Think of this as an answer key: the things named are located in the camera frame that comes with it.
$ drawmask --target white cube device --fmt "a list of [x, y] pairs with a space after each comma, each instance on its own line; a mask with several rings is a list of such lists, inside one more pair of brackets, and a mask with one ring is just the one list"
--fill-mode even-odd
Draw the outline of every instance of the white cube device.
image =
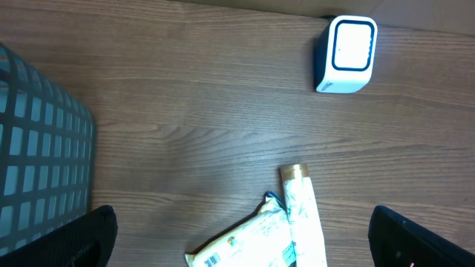
[[378, 27], [363, 16], [338, 16], [321, 34], [315, 51], [316, 90], [354, 93], [373, 72]]

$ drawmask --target white tube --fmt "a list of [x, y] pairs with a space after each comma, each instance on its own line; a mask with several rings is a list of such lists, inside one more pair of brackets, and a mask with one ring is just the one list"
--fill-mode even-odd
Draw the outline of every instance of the white tube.
[[324, 233], [306, 164], [281, 168], [297, 267], [327, 267]]

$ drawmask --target brown cylindrical cap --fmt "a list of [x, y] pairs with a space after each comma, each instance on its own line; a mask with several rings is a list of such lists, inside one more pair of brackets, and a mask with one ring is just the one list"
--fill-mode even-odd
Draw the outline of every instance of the brown cylindrical cap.
[[283, 181], [309, 177], [309, 168], [305, 163], [284, 166], [281, 167], [281, 176]]

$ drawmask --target brown wooden tabletop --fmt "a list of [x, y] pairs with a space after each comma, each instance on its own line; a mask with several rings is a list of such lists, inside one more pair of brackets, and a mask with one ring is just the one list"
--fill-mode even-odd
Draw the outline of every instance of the brown wooden tabletop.
[[306, 162], [329, 266], [371, 266], [375, 205], [475, 252], [475, 38], [379, 27], [358, 93], [316, 93], [312, 19], [142, 1], [0, 2], [0, 40], [87, 105], [109, 266], [184, 266]]

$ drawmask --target beige wall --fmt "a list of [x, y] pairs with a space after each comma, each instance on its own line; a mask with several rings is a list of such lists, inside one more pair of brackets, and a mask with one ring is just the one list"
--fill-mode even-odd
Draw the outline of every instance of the beige wall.
[[475, 36], [474, 0], [173, 0], [300, 16], [361, 15], [378, 24]]

